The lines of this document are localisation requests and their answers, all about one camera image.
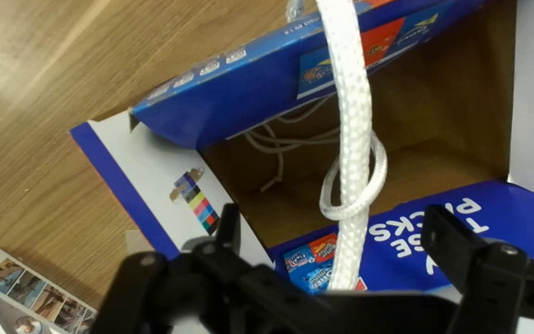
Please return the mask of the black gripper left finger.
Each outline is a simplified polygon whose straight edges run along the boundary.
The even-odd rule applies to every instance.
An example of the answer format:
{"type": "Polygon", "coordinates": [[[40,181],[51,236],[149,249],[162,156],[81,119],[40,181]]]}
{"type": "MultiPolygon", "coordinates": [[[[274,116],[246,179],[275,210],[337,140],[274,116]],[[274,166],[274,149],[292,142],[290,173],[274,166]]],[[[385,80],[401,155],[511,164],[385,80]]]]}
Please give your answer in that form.
{"type": "Polygon", "coordinates": [[[183,320],[209,334],[248,334],[249,307],[233,290],[249,271],[238,249],[240,214],[223,205],[216,232],[188,240],[173,260],[155,251],[123,258],[88,334],[170,334],[183,320]]]}

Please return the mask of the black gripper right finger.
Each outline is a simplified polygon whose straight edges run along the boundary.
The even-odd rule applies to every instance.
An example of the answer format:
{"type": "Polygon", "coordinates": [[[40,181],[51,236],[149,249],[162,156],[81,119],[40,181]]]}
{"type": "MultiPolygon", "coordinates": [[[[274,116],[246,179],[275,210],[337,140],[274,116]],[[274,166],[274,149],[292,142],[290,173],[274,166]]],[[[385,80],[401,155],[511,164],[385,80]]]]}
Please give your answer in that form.
{"type": "Polygon", "coordinates": [[[448,334],[515,334],[534,320],[534,258],[485,242],[442,207],[424,210],[420,245],[461,299],[448,334]]]}

